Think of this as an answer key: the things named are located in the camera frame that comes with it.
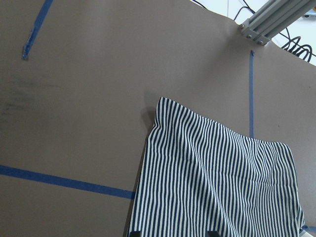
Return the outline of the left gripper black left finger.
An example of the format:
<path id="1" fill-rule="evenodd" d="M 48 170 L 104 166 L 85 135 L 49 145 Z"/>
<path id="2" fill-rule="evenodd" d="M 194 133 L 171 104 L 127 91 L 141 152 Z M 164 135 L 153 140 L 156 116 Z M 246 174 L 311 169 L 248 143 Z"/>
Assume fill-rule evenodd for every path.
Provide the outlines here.
<path id="1" fill-rule="evenodd" d="M 140 231 L 132 231 L 132 232 L 130 232 L 130 237 L 140 237 Z"/>

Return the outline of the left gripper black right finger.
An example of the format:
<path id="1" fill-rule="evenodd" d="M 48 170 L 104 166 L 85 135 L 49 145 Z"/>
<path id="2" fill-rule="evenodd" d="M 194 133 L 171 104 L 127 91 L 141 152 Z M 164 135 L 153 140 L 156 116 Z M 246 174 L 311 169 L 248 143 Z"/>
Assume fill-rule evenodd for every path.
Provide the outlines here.
<path id="1" fill-rule="evenodd" d="M 219 233 L 217 231 L 207 231 L 208 237 L 219 237 Z"/>

